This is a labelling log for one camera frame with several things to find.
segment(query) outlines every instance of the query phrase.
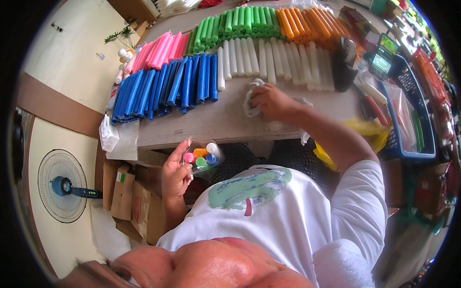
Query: fan grille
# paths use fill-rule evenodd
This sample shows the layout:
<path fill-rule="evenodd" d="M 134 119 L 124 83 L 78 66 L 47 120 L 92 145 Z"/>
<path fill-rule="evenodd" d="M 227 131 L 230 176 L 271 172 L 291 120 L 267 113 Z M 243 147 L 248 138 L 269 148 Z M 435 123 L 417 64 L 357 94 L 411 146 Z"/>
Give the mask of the fan grille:
<path fill-rule="evenodd" d="M 87 198 L 73 194 L 57 195 L 51 181 L 58 176 L 69 178 L 72 187 L 87 188 L 82 166 L 72 154 L 62 149 L 48 152 L 41 161 L 38 169 L 38 191 L 45 209 L 54 219 L 71 223 L 82 215 Z"/>

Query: white t-shirt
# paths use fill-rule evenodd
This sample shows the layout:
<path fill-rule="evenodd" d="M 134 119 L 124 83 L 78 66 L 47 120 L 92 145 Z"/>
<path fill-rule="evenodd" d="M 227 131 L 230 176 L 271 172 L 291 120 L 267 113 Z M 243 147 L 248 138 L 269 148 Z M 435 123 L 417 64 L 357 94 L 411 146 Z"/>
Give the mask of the white t-shirt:
<path fill-rule="evenodd" d="M 331 201 L 302 172 L 254 165 L 204 191 L 157 246 L 176 251 L 200 240 L 242 238 L 318 286 L 312 255 L 338 239 L 355 243 L 372 269 L 384 247 L 386 215 L 383 176 L 373 161 L 349 167 Z"/>

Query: pile of blue candles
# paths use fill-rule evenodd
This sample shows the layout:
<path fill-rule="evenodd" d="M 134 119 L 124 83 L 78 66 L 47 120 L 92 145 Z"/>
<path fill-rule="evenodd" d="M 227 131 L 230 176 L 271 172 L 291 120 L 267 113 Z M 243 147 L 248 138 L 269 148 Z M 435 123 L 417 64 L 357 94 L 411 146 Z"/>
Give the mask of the pile of blue candles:
<path fill-rule="evenodd" d="M 206 99 L 218 101 L 217 65 L 216 54 L 202 54 L 130 75 L 118 87 L 112 124 L 153 120 L 155 114 L 169 114 L 172 107 L 186 114 Z"/>

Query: electric fan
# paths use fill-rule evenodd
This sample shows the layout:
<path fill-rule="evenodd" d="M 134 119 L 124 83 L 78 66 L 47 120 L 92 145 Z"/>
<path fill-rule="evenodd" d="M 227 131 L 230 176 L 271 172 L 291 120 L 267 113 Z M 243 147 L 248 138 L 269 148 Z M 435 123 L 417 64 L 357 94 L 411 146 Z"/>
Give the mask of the electric fan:
<path fill-rule="evenodd" d="M 43 157 L 38 169 L 38 191 L 45 209 L 62 223 L 76 221 L 85 210 L 87 198 L 102 198 L 87 189 L 82 166 L 69 152 L 54 149 Z"/>

